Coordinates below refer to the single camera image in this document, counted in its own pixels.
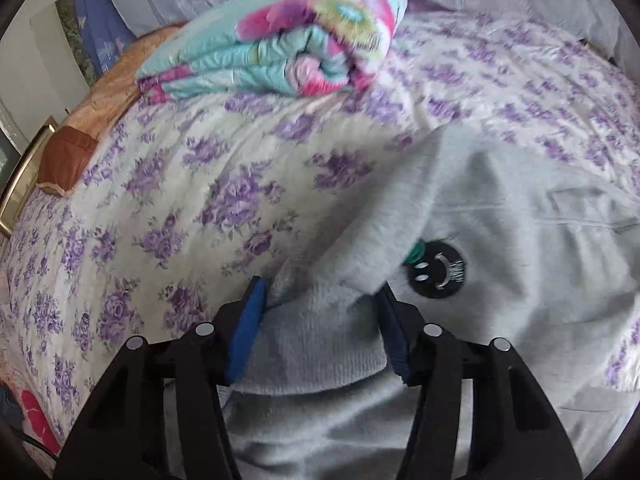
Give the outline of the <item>grey fleece pants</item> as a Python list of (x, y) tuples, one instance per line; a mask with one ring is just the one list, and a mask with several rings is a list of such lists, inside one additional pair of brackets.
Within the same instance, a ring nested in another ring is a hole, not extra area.
[(585, 472), (639, 401), (639, 203), (589, 170), (467, 122), (303, 144), (260, 140), (214, 170), (216, 221), (171, 266), (208, 310), (259, 274), (269, 307), (226, 414), (249, 479), (389, 479), (418, 396), (386, 364), (369, 295), (389, 284), (457, 337), (509, 339)]

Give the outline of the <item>purple floral bed sheet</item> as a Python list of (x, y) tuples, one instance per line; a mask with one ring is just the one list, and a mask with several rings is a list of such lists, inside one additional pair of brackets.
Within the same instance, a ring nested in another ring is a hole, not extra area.
[(197, 226), (215, 223), (213, 172), (243, 146), (454, 122), (589, 170), (639, 203), (638, 87), (568, 32), (519, 16), (410, 15), (361, 93), (131, 107), (72, 196), (30, 196), (4, 255), (1, 361), (18, 368), (12, 386), (35, 434), (64, 442), (129, 336), (176, 338), (215, 315), (222, 304), (189, 295), (193, 321), (180, 324), (171, 266)]

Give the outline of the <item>gold framed picture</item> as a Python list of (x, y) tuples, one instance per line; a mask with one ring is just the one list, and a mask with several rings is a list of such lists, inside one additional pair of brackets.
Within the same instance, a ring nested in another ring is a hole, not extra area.
[(43, 150), (58, 122), (48, 117), (26, 148), (25, 154), (17, 161), (8, 183), (1, 193), (1, 235), (7, 240), (12, 236), (17, 220), (36, 186)]

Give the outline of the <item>orange brown blanket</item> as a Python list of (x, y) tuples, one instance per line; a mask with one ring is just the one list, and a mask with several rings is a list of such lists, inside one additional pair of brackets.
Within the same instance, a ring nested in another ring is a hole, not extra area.
[(82, 173), (114, 123), (139, 99), (134, 74), (179, 24), (157, 29), (132, 44), (52, 134), (43, 150), (36, 187), (50, 195), (73, 194)]

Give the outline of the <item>blue patterned cloth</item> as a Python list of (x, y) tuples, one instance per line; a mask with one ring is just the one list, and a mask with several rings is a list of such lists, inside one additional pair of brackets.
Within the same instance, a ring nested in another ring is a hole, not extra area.
[(112, 0), (74, 0), (80, 36), (96, 72), (102, 76), (136, 41)]

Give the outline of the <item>folded teal floral quilt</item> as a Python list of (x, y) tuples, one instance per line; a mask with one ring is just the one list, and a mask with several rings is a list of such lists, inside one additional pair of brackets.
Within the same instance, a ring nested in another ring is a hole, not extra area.
[(229, 0), (180, 27), (136, 84), (152, 103), (221, 91), (325, 96), (378, 76), (408, 0)]

